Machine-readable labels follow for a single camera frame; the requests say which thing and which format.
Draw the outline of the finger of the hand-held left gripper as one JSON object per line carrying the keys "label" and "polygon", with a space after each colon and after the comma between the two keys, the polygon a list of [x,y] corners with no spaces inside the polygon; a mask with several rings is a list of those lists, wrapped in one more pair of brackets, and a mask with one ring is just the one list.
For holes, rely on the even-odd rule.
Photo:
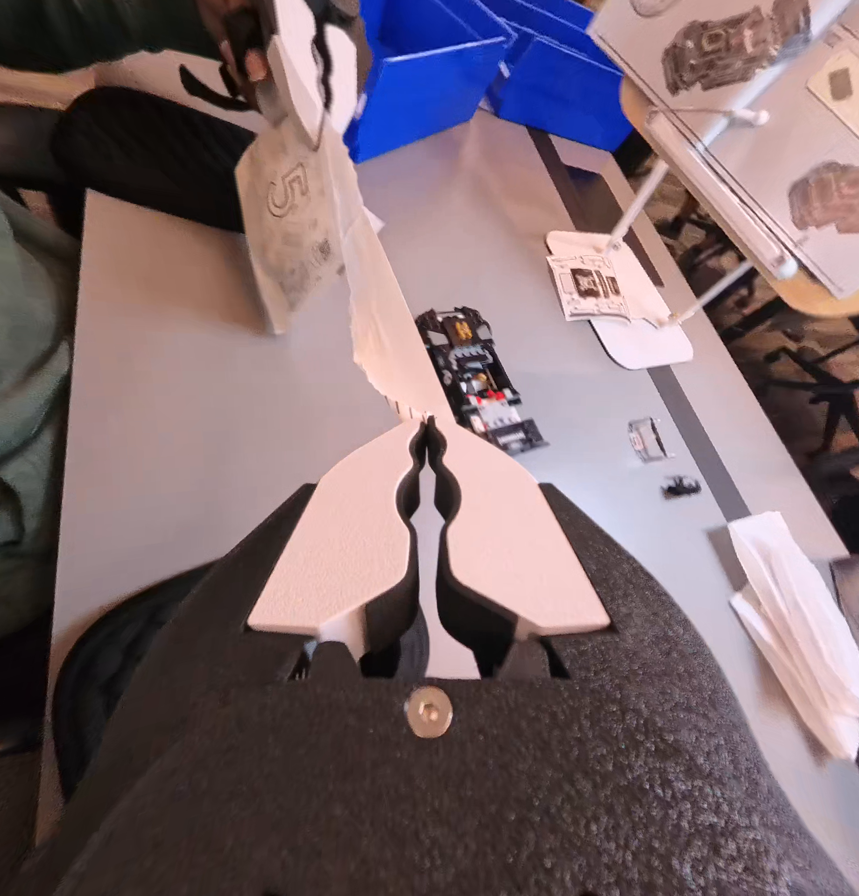
{"label": "finger of the hand-held left gripper", "polygon": [[267,1],[267,122],[278,126],[293,118],[306,137],[320,137],[324,123],[316,35],[307,2]]}
{"label": "finger of the hand-held left gripper", "polygon": [[319,18],[324,106],[336,130],[347,129],[361,95],[359,2],[324,2]]}

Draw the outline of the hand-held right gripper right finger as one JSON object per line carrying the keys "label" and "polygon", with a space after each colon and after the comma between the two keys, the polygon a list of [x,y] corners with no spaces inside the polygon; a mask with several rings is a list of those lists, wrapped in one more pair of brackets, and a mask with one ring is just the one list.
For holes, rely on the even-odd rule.
{"label": "hand-held right gripper right finger", "polygon": [[439,619],[475,658],[515,643],[599,632],[611,617],[541,485],[501,449],[429,420],[427,459],[444,524]]}

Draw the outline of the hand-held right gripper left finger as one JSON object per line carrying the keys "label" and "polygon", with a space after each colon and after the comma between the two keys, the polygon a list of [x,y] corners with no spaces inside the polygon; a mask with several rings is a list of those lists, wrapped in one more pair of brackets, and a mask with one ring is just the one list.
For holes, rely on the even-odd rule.
{"label": "hand-held right gripper left finger", "polygon": [[424,423],[402,423],[317,483],[247,618],[263,633],[382,651],[413,623]]}

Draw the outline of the blue plastic bin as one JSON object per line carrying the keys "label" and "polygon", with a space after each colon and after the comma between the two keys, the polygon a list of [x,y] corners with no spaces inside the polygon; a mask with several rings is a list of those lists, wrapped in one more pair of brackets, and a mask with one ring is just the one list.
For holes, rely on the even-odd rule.
{"label": "blue plastic bin", "polygon": [[614,152],[632,126],[623,74],[588,34],[592,11],[572,1],[484,1],[513,34],[486,94],[499,118]]}
{"label": "blue plastic bin", "polygon": [[476,1],[360,4],[372,66],[345,143],[355,163],[469,121],[515,35]]}

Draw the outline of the printed white paper bag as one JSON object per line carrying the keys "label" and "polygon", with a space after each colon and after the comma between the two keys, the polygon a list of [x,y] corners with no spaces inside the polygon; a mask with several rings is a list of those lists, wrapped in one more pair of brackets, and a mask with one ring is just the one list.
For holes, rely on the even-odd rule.
{"label": "printed white paper bag", "polygon": [[355,364],[403,420],[454,414],[361,195],[324,115],[316,141],[289,117],[260,133],[235,169],[248,257],[267,330],[343,279]]}

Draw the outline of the lego car model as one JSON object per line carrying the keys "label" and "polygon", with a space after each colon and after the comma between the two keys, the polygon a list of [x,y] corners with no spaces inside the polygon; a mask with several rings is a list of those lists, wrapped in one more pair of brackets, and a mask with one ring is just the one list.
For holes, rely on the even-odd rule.
{"label": "lego car model", "polygon": [[515,455],[546,447],[500,361],[491,326],[473,308],[418,315],[415,325],[458,424]]}

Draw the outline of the lego instruction booklet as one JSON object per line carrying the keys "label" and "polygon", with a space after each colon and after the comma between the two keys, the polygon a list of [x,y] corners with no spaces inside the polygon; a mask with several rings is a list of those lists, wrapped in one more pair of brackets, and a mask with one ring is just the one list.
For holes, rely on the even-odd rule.
{"label": "lego instruction booklet", "polygon": [[605,2],[589,35],[834,296],[859,291],[859,2]]}

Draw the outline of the clear lego windshield piece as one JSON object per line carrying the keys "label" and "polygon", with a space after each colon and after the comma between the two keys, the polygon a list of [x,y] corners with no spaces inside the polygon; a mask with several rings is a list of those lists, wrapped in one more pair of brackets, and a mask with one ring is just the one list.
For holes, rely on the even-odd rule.
{"label": "clear lego windshield piece", "polygon": [[627,424],[628,441],[641,463],[664,462],[675,457],[663,442],[659,423],[658,419],[645,417]]}

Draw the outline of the lego sticker sheet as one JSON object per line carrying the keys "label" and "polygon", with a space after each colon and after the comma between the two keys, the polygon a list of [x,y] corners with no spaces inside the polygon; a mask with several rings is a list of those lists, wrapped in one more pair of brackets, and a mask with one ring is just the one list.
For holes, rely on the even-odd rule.
{"label": "lego sticker sheet", "polygon": [[550,254],[547,263],[567,322],[632,322],[644,318],[641,280],[631,266],[597,253]]}

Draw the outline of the person's left hand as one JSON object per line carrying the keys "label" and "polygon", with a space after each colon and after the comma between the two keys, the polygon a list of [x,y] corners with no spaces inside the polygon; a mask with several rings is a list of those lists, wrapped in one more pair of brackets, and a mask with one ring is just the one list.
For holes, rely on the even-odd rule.
{"label": "person's left hand", "polygon": [[270,69],[262,35],[266,2],[196,1],[195,6],[239,85],[248,88],[267,81]]}

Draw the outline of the crumpled white paper bag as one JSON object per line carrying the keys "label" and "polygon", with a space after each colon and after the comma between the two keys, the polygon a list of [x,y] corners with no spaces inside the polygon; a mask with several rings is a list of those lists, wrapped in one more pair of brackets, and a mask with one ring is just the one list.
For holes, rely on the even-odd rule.
{"label": "crumpled white paper bag", "polygon": [[827,753],[859,754],[859,648],[818,568],[777,511],[728,525],[748,588],[731,605]]}

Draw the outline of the white stand rod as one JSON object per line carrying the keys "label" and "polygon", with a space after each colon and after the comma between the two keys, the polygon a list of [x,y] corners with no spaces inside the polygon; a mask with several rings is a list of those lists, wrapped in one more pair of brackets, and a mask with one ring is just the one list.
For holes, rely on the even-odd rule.
{"label": "white stand rod", "polygon": [[648,201],[654,195],[657,187],[668,173],[669,165],[667,161],[657,158],[648,176],[639,186],[631,204],[625,212],[622,213],[622,216],[611,231],[608,241],[603,249],[604,256],[609,255],[618,249],[628,231],[632,229],[635,220],[644,211],[645,207],[648,205]]}
{"label": "white stand rod", "polygon": [[689,268],[691,286],[706,286],[696,300],[681,312],[673,312],[657,326],[657,331],[675,330],[710,305],[717,305],[743,287],[756,287],[760,270],[748,259],[742,259],[728,270],[715,263],[699,263]]}

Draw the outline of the person's green garment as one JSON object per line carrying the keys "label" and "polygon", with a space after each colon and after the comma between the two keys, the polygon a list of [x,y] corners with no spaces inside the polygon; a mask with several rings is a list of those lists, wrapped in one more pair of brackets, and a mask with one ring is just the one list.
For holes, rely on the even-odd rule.
{"label": "person's green garment", "polygon": [[0,191],[0,641],[52,606],[79,263]]}

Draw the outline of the wooden stand board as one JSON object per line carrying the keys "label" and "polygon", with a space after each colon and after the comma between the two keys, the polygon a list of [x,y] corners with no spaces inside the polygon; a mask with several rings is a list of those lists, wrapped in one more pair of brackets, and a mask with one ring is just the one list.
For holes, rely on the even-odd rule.
{"label": "wooden stand board", "polygon": [[699,155],[680,133],[673,138],[651,133],[656,108],[634,82],[626,78],[620,88],[620,106],[633,127],[653,147],[682,185],[700,202],[745,259],[764,278],[772,290],[794,310],[817,318],[853,318],[859,316],[859,291],[848,298],[834,296],[803,268],[793,276],[780,279],[767,265],[762,242],[768,238],[765,224],[754,218],[745,206],[737,206],[733,193],[719,198],[716,189],[722,182],[713,175]]}

